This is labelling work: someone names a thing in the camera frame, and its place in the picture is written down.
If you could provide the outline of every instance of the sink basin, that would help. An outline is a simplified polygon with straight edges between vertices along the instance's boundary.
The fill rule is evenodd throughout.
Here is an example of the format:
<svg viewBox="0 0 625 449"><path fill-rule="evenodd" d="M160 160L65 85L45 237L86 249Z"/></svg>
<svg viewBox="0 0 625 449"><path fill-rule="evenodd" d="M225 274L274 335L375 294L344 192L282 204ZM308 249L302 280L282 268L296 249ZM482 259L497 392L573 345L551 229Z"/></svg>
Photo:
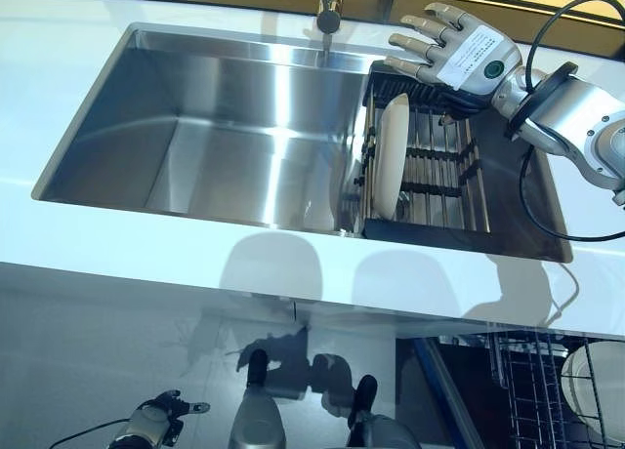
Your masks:
<svg viewBox="0 0 625 449"><path fill-rule="evenodd" d="M392 222L372 215L367 224L359 218L362 192L354 179L365 133L363 97L370 66L380 57L225 37L223 31L219 36L131 25L33 198L539 259L570 257L565 244L531 225L515 198L511 167L522 147L495 135L502 119L493 114L472 123L483 168L480 206L489 215L485 226L436 218L427 225L406 223L400 215ZM527 187L548 203L536 214L562 224L549 168L537 159L543 164L534 165ZM465 240L448 242L458 238Z"/></svg>

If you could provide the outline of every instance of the white plate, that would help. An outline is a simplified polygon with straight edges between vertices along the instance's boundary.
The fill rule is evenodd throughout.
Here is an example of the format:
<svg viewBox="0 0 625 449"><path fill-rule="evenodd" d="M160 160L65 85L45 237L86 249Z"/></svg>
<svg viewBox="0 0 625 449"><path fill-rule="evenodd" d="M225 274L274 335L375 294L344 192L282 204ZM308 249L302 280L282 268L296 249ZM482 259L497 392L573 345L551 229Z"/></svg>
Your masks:
<svg viewBox="0 0 625 449"><path fill-rule="evenodd" d="M588 345L588 350L604 415L605 435L615 441L625 442L625 343L594 342ZM582 347L564 362L562 393L580 420L601 434L599 420L581 416L598 415L593 383L590 379L578 379L589 376L588 357L586 349Z"/></svg>
<svg viewBox="0 0 625 449"><path fill-rule="evenodd" d="M408 95L393 98L382 113L375 149L373 208L387 220L395 214L408 145Z"/></svg>

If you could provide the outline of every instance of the robotic arm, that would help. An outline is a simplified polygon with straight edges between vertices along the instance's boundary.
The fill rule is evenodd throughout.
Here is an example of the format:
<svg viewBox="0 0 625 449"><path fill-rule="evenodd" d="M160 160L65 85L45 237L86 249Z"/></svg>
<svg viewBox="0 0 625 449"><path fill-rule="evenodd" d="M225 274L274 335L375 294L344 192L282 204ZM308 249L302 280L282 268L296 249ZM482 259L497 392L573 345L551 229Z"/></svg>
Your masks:
<svg viewBox="0 0 625 449"><path fill-rule="evenodd" d="M570 159L589 183L625 204L625 102L576 77L571 62L550 75L532 70L539 83L527 87L521 52L501 31L450 5L432 3L426 13L440 21L406 16L401 22L433 43L403 34L389 39L421 62L387 57L385 64L437 88L449 103L444 120L492 106L508 120L509 138Z"/></svg>
<svg viewBox="0 0 625 449"><path fill-rule="evenodd" d="M168 390L142 403L108 449L173 447L183 429L179 418L189 413L206 413L210 409L208 403L187 403L179 395L179 390Z"/></svg>

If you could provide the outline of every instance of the wire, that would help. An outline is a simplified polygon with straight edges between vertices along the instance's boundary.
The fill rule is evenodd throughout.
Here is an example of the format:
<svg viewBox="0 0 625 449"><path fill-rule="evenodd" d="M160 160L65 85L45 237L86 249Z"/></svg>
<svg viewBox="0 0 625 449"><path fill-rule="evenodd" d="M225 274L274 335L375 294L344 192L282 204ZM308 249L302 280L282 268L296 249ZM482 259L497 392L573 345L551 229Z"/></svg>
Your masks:
<svg viewBox="0 0 625 449"><path fill-rule="evenodd" d="M559 17L561 17L563 14L573 9L574 7L581 5L582 3L588 2L605 2L608 5L611 5L612 7L614 7L614 10L618 12L621 19L625 23L625 7L623 7L623 5L621 5L618 0L573 0L572 2L567 3L562 8L557 10L547 20L547 22L545 22L543 27L540 28L540 31L538 31L538 34L536 34L536 37L531 43L531 48L529 49L529 54L527 55L527 63L525 64L525 88L528 93L532 94L535 90L534 85L531 82L531 66L534 63L534 55L536 54L536 50L538 49L538 46L540 45L540 41L542 40L543 36Z"/></svg>
<svg viewBox="0 0 625 449"><path fill-rule="evenodd" d="M77 432L76 434L73 434L72 436L68 436L68 437L64 437L63 439L58 440L57 442L55 442L52 446L50 446L48 449L53 449L55 447L57 447L59 444L63 444L64 442L68 442L71 439L74 439L76 437L80 437L80 436L84 436L85 434L87 434L88 432L92 432L95 431L97 429L102 429L102 428L106 428L106 427L110 427L111 425L117 425L118 423L127 423L130 420L127 418L122 418L120 420L114 420L112 422L108 422L108 423L102 423L101 425L97 425L96 427L93 428L89 428L89 429L85 429L84 431L81 432Z"/></svg>
<svg viewBox="0 0 625 449"><path fill-rule="evenodd" d="M623 24L625 24L625 7L623 7L623 5L621 5L618 0L573 0L572 2L567 3L562 8L557 10L547 20L547 22L545 22L543 27L540 28L540 31L538 31L538 34L536 34L536 37L531 43L531 48L529 49L529 54L527 55L527 63L525 64L525 88L529 94L532 94L535 90L531 82L531 66L534 62L534 55L536 54L536 50L538 49L538 46L540 45L540 41L542 40L547 30L551 27L551 25L554 22L556 22L556 20L559 17L561 17L563 14L571 10L573 7L581 5L582 3L595 2L595 1L605 2L608 5L611 5L612 7L614 7L614 9L618 12L620 17L623 19ZM525 180L525 175L527 174L527 166L529 165L529 160L531 159L531 155L533 152L534 152L534 146L530 145L529 151L527 152L527 154L525 155L525 158L523 159L523 164L521 166L521 173L519 174L519 197L521 198L521 205L523 206L523 209L527 213L527 216L529 217L531 222L536 225L536 227L546 232L547 234L558 237L560 239L566 239L568 241L602 242L602 241L611 241L613 239L625 237L625 231L615 232L613 234L608 234L605 236L569 236L568 234L554 231L544 226L542 223L540 223L536 219L534 214L531 212L531 210L529 209L529 206L527 205L527 200L525 199L525 192L523 190L523 182Z"/></svg>
<svg viewBox="0 0 625 449"><path fill-rule="evenodd" d="M542 231L547 234L551 234L552 236L559 237L560 239L566 239L568 241L580 241L580 242L601 242L601 241L611 241L613 239L618 239L620 237L625 237L625 231L615 232L614 234L608 234L606 236L569 236L568 234L564 234L561 232L553 231L552 229L544 226L540 223L534 214L529 209L527 205L527 200L525 199L525 192L523 190L523 182L525 181L525 175L527 174L527 166L529 166L529 160L531 159L531 155L534 152L534 146L531 145L529 147L529 151L525 154L525 158L523 159L523 164L521 166L521 174L519 176L519 196L521 198L521 204L523 209L529 216L529 219L532 223L536 225L536 227L540 228Z"/></svg>

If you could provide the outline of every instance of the dish rack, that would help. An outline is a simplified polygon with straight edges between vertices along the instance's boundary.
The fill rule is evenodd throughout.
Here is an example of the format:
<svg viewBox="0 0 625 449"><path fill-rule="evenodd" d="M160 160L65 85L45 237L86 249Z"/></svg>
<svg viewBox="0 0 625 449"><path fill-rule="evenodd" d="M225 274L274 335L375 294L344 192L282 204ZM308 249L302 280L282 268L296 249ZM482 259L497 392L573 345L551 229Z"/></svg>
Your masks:
<svg viewBox="0 0 625 449"><path fill-rule="evenodd" d="M406 93L410 102L408 145L395 216L389 224L373 208L375 152L384 108ZM379 238L400 224L490 232L479 145L469 121L439 125L442 101L437 91L397 75L380 63L369 74L363 105L366 136L361 149L361 171L354 180L358 193L359 226L366 237Z"/></svg>
<svg viewBox="0 0 625 449"><path fill-rule="evenodd" d="M492 378L508 392L511 416L511 447L515 449L622 449L607 439L604 416L588 344L583 337L560 337L537 332L504 332L486 336ZM568 407L560 384L564 359L584 348L590 376L567 376L591 380L597 414L584 415L600 422L596 434Z"/></svg>

